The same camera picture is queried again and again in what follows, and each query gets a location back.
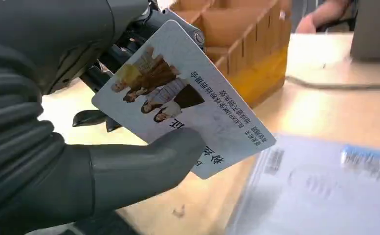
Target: blue label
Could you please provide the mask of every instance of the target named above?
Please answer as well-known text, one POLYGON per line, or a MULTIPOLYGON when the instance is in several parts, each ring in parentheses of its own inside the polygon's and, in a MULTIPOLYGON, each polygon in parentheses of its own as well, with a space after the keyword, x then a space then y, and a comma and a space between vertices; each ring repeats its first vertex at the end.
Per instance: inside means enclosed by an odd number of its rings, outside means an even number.
POLYGON ((346 145, 344 148, 344 152, 346 154, 358 155, 359 157, 366 157, 366 158, 373 158, 373 159, 380 160, 380 150, 377 150, 377 149, 346 145))

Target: barcode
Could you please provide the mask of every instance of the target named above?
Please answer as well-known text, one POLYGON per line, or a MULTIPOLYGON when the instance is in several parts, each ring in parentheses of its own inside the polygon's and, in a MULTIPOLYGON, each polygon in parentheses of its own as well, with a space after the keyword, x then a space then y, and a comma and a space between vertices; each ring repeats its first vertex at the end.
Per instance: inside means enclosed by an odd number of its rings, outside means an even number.
POLYGON ((348 169, 359 171, 370 178, 380 180, 380 158, 364 152, 347 151, 343 153, 343 164, 348 169))
POLYGON ((284 153, 282 149, 277 149, 270 153, 266 162, 265 173, 274 175, 278 172, 284 153))

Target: white card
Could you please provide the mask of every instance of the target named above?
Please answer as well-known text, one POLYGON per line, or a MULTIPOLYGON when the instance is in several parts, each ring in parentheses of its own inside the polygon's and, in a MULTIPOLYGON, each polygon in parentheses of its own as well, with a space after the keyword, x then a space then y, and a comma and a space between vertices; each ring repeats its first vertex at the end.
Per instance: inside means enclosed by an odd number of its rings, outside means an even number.
POLYGON ((175 21, 166 22, 92 102, 147 143, 178 128, 197 130, 207 147, 192 172, 202 179, 276 142, 175 21))

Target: person in photo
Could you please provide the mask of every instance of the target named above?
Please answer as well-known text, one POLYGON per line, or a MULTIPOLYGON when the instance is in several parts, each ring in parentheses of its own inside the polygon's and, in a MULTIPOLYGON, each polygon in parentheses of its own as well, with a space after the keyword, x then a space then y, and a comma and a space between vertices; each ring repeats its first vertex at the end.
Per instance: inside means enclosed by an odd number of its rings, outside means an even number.
POLYGON ((155 108, 160 108, 163 104, 172 100, 187 85, 185 80, 176 78, 162 88, 156 88, 147 95, 147 100, 141 107, 143 114, 148 114, 155 108))
POLYGON ((162 55, 158 55, 153 59, 154 47, 146 47, 144 53, 133 64, 125 64, 116 73, 117 80, 112 84, 111 89, 115 93, 119 93, 127 87, 136 87, 137 78, 142 74, 149 72, 160 60, 162 55))
POLYGON ((177 75, 180 75, 180 71, 161 58, 148 72, 137 77, 131 91, 135 92, 141 89, 146 92, 153 91, 155 88, 173 81, 177 78, 177 75))
POLYGON ((126 93, 123 100, 127 103, 135 102, 140 95, 147 95, 157 87, 173 82, 179 74, 174 66, 169 66, 164 59, 161 59, 149 72, 136 79, 135 85, 126 93))
POLYGON ((160 111, 154 116, 157 123, 169 118, 175 118, 182 113, 182 109, 204 103, 202 96, 191 85, 186 85, 174 98, 160 107, 160 111))

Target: yellow tape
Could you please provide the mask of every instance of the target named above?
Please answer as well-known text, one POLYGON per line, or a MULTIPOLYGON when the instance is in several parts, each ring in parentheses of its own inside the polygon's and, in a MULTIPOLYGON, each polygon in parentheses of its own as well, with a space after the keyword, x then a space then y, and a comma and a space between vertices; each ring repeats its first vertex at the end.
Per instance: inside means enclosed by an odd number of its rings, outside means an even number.
POLYGON ((285 79, 288 46, 275 51, 253 67, 228 78, 240 96, 251 105, 285 79))

